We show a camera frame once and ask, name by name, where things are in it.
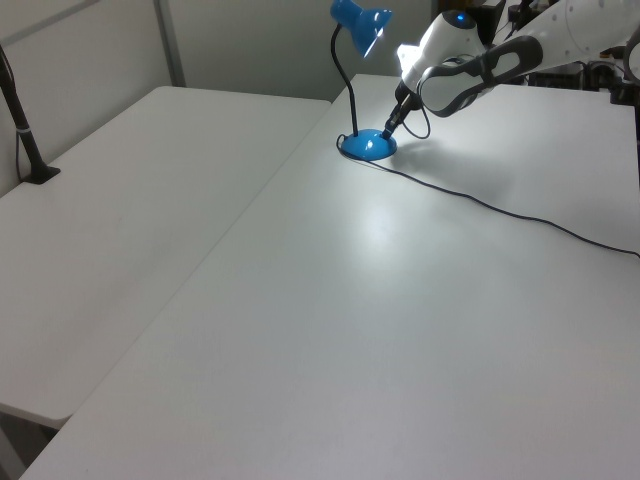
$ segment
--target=metal frame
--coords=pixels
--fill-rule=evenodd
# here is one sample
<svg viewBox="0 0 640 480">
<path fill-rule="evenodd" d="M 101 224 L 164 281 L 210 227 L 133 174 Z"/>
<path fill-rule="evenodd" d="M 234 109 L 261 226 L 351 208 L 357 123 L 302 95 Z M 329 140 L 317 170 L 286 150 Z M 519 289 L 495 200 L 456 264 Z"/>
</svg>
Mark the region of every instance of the metal frame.
<svg viewBox="0 0 640 480">
<path fill-rule="evenodd" d="M 156 16 L 158 17 L 160 38 L 162 39 L 164 54 L 167 58 L 171 84 L 174 87 L 186 87 L 187 82 L 182 69 L 182 61 L 180 60 L 180 52 L 178 50 L 178 40 L 176 39 L 176 31 L 173 27 L 169 1 L 154 0 L 153 5 L 156 10 Z"/>
</svg>

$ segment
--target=gray wall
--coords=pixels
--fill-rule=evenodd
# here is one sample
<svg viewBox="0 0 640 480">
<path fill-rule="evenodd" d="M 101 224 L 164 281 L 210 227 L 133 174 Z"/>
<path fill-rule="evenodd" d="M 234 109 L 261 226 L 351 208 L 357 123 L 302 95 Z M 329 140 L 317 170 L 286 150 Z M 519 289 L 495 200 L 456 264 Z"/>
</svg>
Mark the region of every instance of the gray wall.
<svg viewBox="0 0 640 480">
<path fill-rule="evenodd" d="M 0 4 L 0 15 L 10 5 Z M 46 162 L 153 88 L 170 84 L 153 0 L 101 0 L 5 52 Z M 14 136 L 3 98 L 0 196 L 17 185 Z M 28 172 L 24 150 L 21 157 L 23 172 Z"/>
<path fill-rule="evenodd" d="M 168 0 L 187 86 L 333 101 L 344 88 L 329 51 L 331 0 Z M 359 0 L 394 12 L 365 60 L 348 33 L 338 55 L 355 73 L 399 75 L 395 50 L 431 23 L 430 0 Z"/>
</svg>

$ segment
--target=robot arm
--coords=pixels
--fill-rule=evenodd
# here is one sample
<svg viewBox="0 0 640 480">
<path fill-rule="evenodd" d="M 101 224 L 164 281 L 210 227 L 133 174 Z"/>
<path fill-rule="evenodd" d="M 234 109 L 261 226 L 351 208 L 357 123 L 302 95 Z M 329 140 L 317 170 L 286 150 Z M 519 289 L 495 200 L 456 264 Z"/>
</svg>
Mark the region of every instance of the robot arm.
<svg viewBox="0 0 640 480">
<path fill-rule="evenodd" d="M 625 66 L 640 77 L 640 0 L 562 0 L 511 39 L 484 49 L 475 22 L 445 12 L 419 47 L 398 50 L 403 75 L 398 105 L 385 125 L 390 138 L 411 110 L 422 104 L 440 117 L 470 105 L 495 85 L 519 75 L 583 60 L 631 38 Z"/>
</svg>

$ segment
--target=white desk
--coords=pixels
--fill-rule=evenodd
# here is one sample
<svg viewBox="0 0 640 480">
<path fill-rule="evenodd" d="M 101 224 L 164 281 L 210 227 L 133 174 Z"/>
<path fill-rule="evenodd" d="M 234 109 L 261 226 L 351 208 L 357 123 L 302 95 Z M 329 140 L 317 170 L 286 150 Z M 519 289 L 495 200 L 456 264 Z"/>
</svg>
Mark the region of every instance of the white desk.
<svg viewBox="0 0 640 480">
<path fill-rule="evenodd" d="M 327 102 L 160 88 L 0 200 L 0 411 L 60 427 Z"/>
<path fill-rule="evenodd" d="M 356 78 L 363 127 L 395 85 Z M 343 94 L 24 480 L 635 478 L 640 262 L 343 159 L 348 111 Z M 630 109 L 501 87 L 433 123 L 399 132 L 396 165 L 640 247 Z"/>
</svg>

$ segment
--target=lamp shade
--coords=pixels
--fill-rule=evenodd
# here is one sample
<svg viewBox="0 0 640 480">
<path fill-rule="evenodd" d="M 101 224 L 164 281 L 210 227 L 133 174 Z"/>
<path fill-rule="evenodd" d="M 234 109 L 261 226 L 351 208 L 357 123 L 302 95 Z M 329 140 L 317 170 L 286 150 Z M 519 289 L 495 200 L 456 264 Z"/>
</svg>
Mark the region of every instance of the lamp shade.
<svg viewBox="0 0 640 480">
<path fill-rule="evenodd" d="M 365 10 L 351 0 L 334 0 L 331 6 L 331 16 L 351 32 L 353 43 L 363 57 L 369 54 L 392 15 L 391 10 Z"/>
</svg>

